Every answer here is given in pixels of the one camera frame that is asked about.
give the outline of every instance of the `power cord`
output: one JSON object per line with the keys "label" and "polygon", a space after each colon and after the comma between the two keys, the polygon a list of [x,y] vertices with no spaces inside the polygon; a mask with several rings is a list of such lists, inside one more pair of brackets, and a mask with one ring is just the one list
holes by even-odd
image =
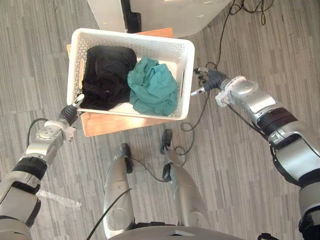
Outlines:
{"label": "power cord", "polygon": [[110,209],[116,204],[116,202],[123,196],[125,195],[127,192],[129,192],[131,190],[131,188],[125,190],[123,193],[121,193],[112,203],[111,205],[107,208],[107,210],[104,211],[104,213],[102,214],[102,216],[100,217],[100,219],[96,222],[96,224],[94,225],[94,227],[92,228],[91,232],[89,233],[88,237],[86,238],[86,240],[89,240],[92,235],[95,233],[97,227],[99,226],[99,224],[102,222],[102,220],[104,219],[104,217],[107,215],[107,213],[110,211]]}
{"label": "power cord", "polygon": [[[222,32],[221,32],[221,36],[220,36],[220,40],[219,40],[219,54],[218,54],[218,58],[217,58],[217,61],[216,63],[213,62],[213,61],[209,61],[207,62],[207,64],[205,65],[206,68],[209,68],[210,65],[213,65],[213,69],[214,70],[218,70],[218,65],[220,63],[220,59],[221,59],[221,53],[222,53],[222,40],[223,40],[223,37],[224,37],[224,33],[225,33],[225,29],[226,29],[226,24],[227,24],[227,21],[228,21],[228,18],[230,17],[230,15],[236,15],[240,10],[244,10],[245,12],[247,13],[250,13],[250,14],[255,14],[255,13],[261,13],[261,25],[265,25],[266,24],[266,16],[265,16],[265,11],[267,11],[268,9],[271,8],[271,6],[274,4],[274,0],[271,0],[271,3],[269,4],[268,7],[265,8],[265,0],[260,0],[258,2],[258,4],[255,6],[254,10],[249,10],[246,6],[245,6],[245,0],[241,0],[240,3],[236,3],[236,0],[233,0],[232,4],[231,4],[231,7],[229,8],[228,10],[228,13],[226,15],[226,18],[224,20],[224,23],[223,23],[223,28],[222,28]],[[199,81],[199,84],[204,84],[205,81],[204,80],[200,80]],[[197,127],[197,125],[199,124],[203,114],[204,114],[204,111],[206,109],[206,106],[207,106],[207,103],[209,101],[209,92],[208,92],[208,95],[206,97],[206,100],[205,100],[205,103],[203,105],[203,109],[202,109],[202,112],[200,114],[200,117],[198,119],[198,121],[196,122],[196,124],[193,126],[190,122],[183,122],[181,123],[180,125],[180,129],[183,131],[183,132],[190,132],[192,131],[192,141],[191,141],[191,144],[190,144],[190,147],[188,148],[188,150],[185,150],[182,146],[176,146],[174,148],[174,151],[177,155],[179,156],[185,156],[185,160],[184,160],[184,163],[182,164],[182,166],[187,162],[187,153],[190,152],[190,150],[192,149],[194,143],[195,143],[195,128]],[[268,140],[267,137],[257,128],[255,127],[254,125],[250,124],[244,117],[242,117],[232,106],[228,105],[228,107],[239,117],[241,118],[250,128],[252,128],[253,130],[255,130],[257,133],[259,133],[265,140]],[[184,125],[188,125],[190,126],[189,129],[185,129],[184,128]]]}
{"label": "power cord", "polygon": [[141,165],[144,167],[144,169],[145,169],[155,180],[157,180],[157,181],[159,181],[159,182],[161,182],[161,183],[167,183],[167,182],[168,182],[168,181],[166,181],[166,180],[162,180],[162,179],[156,177],[156,175],[155,175],[142,161],[140,161],[140,160],[138,160],[138,159],[136,159],[136,158],[134,158],[134,157],[128,157],[128,158],[129,158],[129,159],[132,159],[132,160],[135,160],[136,162],[138,162],[139,164],[141,164]]}
{"label": "power cord", "polygon": [[29,126],[29,129],[28,129],[28,132],[26,134],[26,147],[28,148],[29,147],[29,143],[30,143],[30,132],[31,132],[31,129],[32,127],[39,121],[48,121],[48,119],[46,118],[43,118],[43,117],[40,117],[40,118],[36,118],[35,120],[33,120]]}

